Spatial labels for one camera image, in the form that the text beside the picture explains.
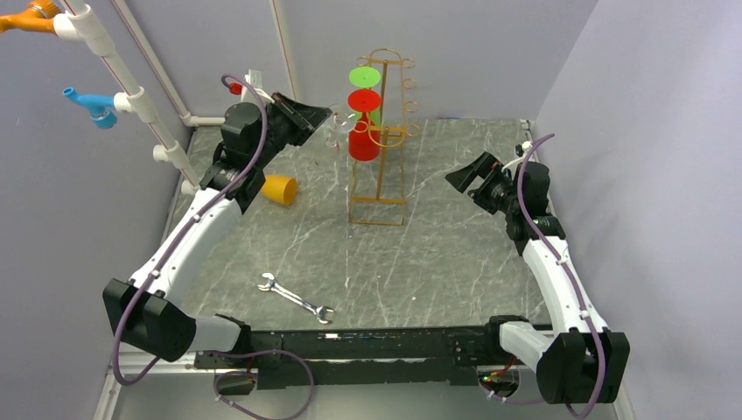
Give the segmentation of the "orange plastic wine glass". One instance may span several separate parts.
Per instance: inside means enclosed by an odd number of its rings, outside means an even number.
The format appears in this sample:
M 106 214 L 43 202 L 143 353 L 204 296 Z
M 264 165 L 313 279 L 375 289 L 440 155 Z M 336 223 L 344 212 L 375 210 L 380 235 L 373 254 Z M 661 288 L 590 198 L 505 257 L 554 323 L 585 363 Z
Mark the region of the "orange plastic wine glass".
M 261 188 L 261 194 L 268 200 L 289 206 L 294 202 L 298 192 L 298 182 L 289 176 L 267 174 Z

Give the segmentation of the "clear wine glass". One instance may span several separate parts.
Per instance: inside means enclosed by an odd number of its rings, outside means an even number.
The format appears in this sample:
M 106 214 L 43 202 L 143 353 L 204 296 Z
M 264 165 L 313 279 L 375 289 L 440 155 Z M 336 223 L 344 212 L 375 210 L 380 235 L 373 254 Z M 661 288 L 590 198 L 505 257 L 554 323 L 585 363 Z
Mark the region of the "clear wine glass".
M 347 143 L 359 117 L 355 111 L 341 103 L 333 103 L 329 109 L 331 114 L 322 125 L 322 135 L 328 147 L 339 151 Z

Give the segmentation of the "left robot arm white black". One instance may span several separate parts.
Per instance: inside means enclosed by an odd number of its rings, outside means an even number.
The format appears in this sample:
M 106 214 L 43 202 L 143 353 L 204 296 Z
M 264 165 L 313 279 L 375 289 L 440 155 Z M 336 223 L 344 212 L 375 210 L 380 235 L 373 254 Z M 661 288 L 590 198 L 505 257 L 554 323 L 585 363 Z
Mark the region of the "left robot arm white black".
M 195 318 L 179 305 L 200 265 L 261 191 L 265 167 L 285 146 L 303 145 L 332 113 L 280 93 L 264 108 L 241 102 L 226 111 L 190 209 L 140 269 L 127 280 L 110 280 L 103 290 L 117 339 L 162 361 L 200 350 L 217 350 L 231 368 L 249 360 L 248 325 L 222 315 Z

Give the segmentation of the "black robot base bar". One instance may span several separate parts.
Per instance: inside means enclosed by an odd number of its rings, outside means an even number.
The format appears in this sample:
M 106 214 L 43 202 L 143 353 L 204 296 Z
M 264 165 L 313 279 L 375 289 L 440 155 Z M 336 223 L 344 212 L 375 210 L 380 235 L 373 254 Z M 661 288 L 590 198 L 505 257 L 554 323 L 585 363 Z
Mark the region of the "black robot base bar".
M 522 366 L 497 348 L 488 325 L 253 331 L 230 356 L 201 350 L 197 369 L 243 370 L 260 390 L 307 385 L 446 382 L 475 386 L 476 375 Z

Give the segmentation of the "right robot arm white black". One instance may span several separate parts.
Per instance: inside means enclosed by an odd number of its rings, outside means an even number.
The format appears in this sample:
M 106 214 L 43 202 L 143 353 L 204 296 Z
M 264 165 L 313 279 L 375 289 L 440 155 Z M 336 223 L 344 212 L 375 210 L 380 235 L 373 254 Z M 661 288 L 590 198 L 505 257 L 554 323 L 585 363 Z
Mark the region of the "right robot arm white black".
M 548 209 L 549 168 L 529 161 L 510 170 L 484 152 L 444 178 L 481 209 L 504 214 L 507 235 L 533 273 L 549 312 L 550 338 L 523 317 L 493 317 L 481 342 L 486 358 L 502 363 L 513 355 L 523 362 L 535 373 L 546 403 L 613 403 L 630 344 L 623 332 L 610 329 L 587 297 L 568 255 L 566 233 Z

